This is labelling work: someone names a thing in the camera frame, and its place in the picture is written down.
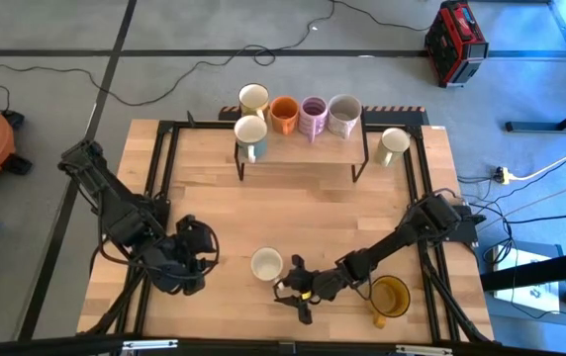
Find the mug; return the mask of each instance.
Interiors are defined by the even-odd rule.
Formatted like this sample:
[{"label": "mug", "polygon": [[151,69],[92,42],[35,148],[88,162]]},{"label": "mug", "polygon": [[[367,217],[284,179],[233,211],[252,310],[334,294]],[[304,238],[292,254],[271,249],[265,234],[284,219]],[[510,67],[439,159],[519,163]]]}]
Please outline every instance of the mug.
[{"label": "mug", "polygon": [[274,282],[280,289],[283,285],[278,283],[283,271],[283,258],[272,247],[261,247],[252,254],[250,269],[254,277],[264,282]]},{"label": "mug", "polygon": [[387,317],[402,316],[409,309],[411,293],[401,279],[382,276],[373,281],[371,298],[366,305],[373,312],[375,327],[383,328]]},{"label": "mug", "polygon": [[349,139],[362,114],[362,105],[351,95],[340,94],[330,100],[328,128],[334,134]]},{"label": "mug", "polygon": [[239,90],[241,115],[256,115],[265,118],[269,102],[267,89],[261,84],[247,84]]},{"label": "mug", "polygon": [[299,120],[299,104],[292,97],[278,97],[270,106],[272,128],[280,134],[291,134]]},{"label": "mug", "polygon": [[299,132],[306,135],[310,142],[325,129],[327,121],[327,103],[319,97],[309,97],[301,104]]},{"label": "mug", "polygon": [[267,124],[255,115],[244,116],[235,123],[235,139],[250,163],[263,155],[267,148]]},{"label": "mug", "polygon": [[411,136],[404,130],[390,128],[384,130],[378,141],[375,160],[383,166],[395,162],[411,146]]}]

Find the concrete floor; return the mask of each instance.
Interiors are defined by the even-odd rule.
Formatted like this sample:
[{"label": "concrete floor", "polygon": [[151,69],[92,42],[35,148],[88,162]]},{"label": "concrete floor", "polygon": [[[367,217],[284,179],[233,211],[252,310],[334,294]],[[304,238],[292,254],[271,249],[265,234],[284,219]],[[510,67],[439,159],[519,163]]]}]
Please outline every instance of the concrete floor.
[{"label": "concrete floor", "polygon": [[[438,3],[355,1],[380,21],[418,28],[429,25]],[[26,0],[21,4],[0,0],[0,48],[111,49],[126,6],[127,0],[73,4],[63,0]],[[471,7],[491,50],[566,50],[546,5],[474,3]],[[124,48],[288,45],[300,38],[309,20],[325,16],[329,9],[327,1],[140,1]],[[338,5],[333,18],[316,24],[301,48],[420,49],[424,35],[380,27]],[[153,98],[200,59],[225,60],[121,58],[111,90],[130,101]],[[82,67],[98,80],[107,61],[107,57],[0,57],[0,63],[16,67]],[[185,120],[189,110],[196,120],[214,120],[221,106],[235,103],[236,91],[248,82],[263,83],[273,96],[330,97],[346,92],[368,105],[426,106],[430,123],[447,127],[457,172],[464,176],[482,176],[499,165],[523,175],[566,154],[566,135],[512,135],[502,130],[503,123],[510,120],[556,122],[566,117],[566,58],[492,58],[465,88],[444,90],[434,85],[424,58],[279,57],[272,66],[262,67],[240,57],[223,68],[200,67],[171,96],[152,106],[129,108],[108,99],[96,139],[115,169],[130,119]],[[35,162],[35,170],[26,177],[0,176],[0,221],[5,225],[0,230],[1,341],[16,335],[66,184],[64,175],[55,168],[58,156],[83,137],[97,90],[82,74],[74,73],[0,70],[0,84],[11,90],[12,109],[27,117],[26,126],[18,133],[18,147]],[[3,101],[0,93],[0,104]],[[516,187],[493,185],[490,196]],[[503,200],[502,207],[509,211],[565,187],[566,165],[532,188]],[[465,187],[464,192],[479,192],[477,188]],[[560,214],[566,214],[566,196],[527,209],[516,218]],[[77,201],[36,337],[74,333],[88,280],[89,256],[95,247],[94,226],[95,218],[86,203]],[[482,244],[488,244],[503,235],[498,226],[493,226],[480,238]],[[566,253],[566,221],[520,225],[515,236],[560,243]],[[493,324],[497,338],[507,344],[566,351],[566,329],[562,326],[545,327],[539,322],[501,317],[494,317]]]}]

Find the white cable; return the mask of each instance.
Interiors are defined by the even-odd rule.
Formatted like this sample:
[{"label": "white cable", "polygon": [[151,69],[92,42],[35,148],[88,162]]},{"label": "white cable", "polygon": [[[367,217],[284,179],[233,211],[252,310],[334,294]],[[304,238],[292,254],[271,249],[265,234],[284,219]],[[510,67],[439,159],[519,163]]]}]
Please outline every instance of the white cable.
[{"label": "white cable", "polygon": [[560,164],[560,163],[563,162],[563,161],[566,161],[566,156],[564,156],[564,157],[558,159],[557,161],[555,161],[555,162],[549,164],[548,166],[546,166],[546,167],[540,169],[539,171],[537,171],[537,172],[535,172],[535,173],[529,174],[529,175],[526,176],[526,177],[517,177],[517,176],[515,176],[514,174],[510,173],[510,180],[527,180],[527,179],[531,179],[531,178],[537,176],[538,174],[541,174],[542,172],[544,172],[544,171],[546,171],[546,170],[548,170],[548,169],[551,169],[551,167],[553,167],[553,166],[555,166],[555,165],[557,165],[557,164]]},{"label": "white cable", "polygon": [[532,206],[532,205],[534,205],[534,204],[540,203],[540,202],[545,201],[545,200],[547,200],[547,199],[549,199],[549,198],[553,198],[553,197],[555,197],[555,196],[557,196],[557,195],[560,195],[560,194],[562,194],[562,193],[565,193],[565,192],[566,192],[566,189],[563,189],[563,190],[561,190],[561,191],[559,191],[559,192],[550,194],[550,195],[548,195],[548,196],[546,196],[546,197],[544,197],[544,198],[540,198],[540,199],[538,199],[537,201],[531,202],[531,203],[529,203],[529,204],[525,204],[525,205],[523,205],[522,207],[517,208],[517,209],[514,209],[514,210],[512,210],[511,212],[509,212],[509,213],[503,215],[502,217],[500,217],[500,218],[494,220],[493,222],[488,223],[488,224],[485,225],[483,228],[479,229],[477,232],[483,231],[484,229],[486,229],[486,228],[492,226],[493,224],[495,224],[495,223],[497,223],[497,222],[503,220],[504,218],[507,218],[508,216],[512,215],[513,213],[516,213],[516,212],[518,212],[518,211],[521,211],[521,210],[523,210],[523,209],[525,209],[525,208],[528,208],[528,207],[530,207],[530,206]]}]

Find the wooden tabletop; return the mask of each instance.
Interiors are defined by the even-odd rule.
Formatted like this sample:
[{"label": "wooden tabletop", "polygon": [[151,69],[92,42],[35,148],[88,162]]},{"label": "wooden tabletop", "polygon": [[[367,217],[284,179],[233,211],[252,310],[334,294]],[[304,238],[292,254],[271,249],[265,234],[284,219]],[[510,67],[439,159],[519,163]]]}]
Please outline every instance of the wooden tabletop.
[{"label": "wooden tabletop", "polygon": [[[118,170],[133,192],[141,193],[158,121],[134,120]],[[424,127],[424,145],[434,189],[459,187],[444,128]],[[380,133],[368,133],[373,157]],[[296,310],[273,302],[271,285],[253,277],[250,256],[259,247],[276,248],[291,267],[300,254],[310,270],[329,269],[351,250],[370,246],[391,232],[409,203],[404,162],[390,167],[369,162],[357,183],[345,164],[257,164],[236,176],[231,130],[181,130],[169,198],[169,233],[174,222],[194,214],[217,233],[220,265],[206,277],[206,288],[185,297],[151,289],[143,333],[146,335],[294,339],[352,342],[430,342],[417,249],[406,247],[382,261],[373,278],[394,275],[409,287],[412,302],[405,315],[373,326],[371,313],[355,292],[342,290],[333,302],[312,307],[314,323],[297,320]],[[415,143],[412,157],[419,174]],[[164,155],[158,172],[163,171]],[[161,174],[158,174],[157,186]],[[418,179],[419,192],[423,184]],[[475,257],[459,243],[444,243],[452,292],[488,337],[493,337]],[[127,268],[100,256],[94,265],[78,330],[98,321],[123,287]],[[445,310],[435,298],[442,337],[448,337]],[[138,296],[130,307],[132,330]]]},{"label": "wooden tabletop", "polygon": [[[325,130],[318,134],[313,143],[308,138],[294,130],[290,134],[277,133],[269,120],[267,123],[267,149],[265,154],[256,159],[255,164],[264,163],[349,163],[364,162],[364,141],[362,139],[362,124],[358,120],[351,130],[348,139],[344,139]],[[239,160],[247,163],[243,154]]]}]

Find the plug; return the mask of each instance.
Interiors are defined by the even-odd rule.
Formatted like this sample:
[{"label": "plug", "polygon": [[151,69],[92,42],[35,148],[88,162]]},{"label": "plug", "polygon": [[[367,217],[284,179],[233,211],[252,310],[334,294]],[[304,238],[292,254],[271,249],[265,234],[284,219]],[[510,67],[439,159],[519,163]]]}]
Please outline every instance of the plug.
[{"label": "plug", "polygon": [[497,167],[497,170],[492,178],[497,183],[508,185],[510,184],[510,177],[511,174],[510,171],[508,170],[508,167]]}]

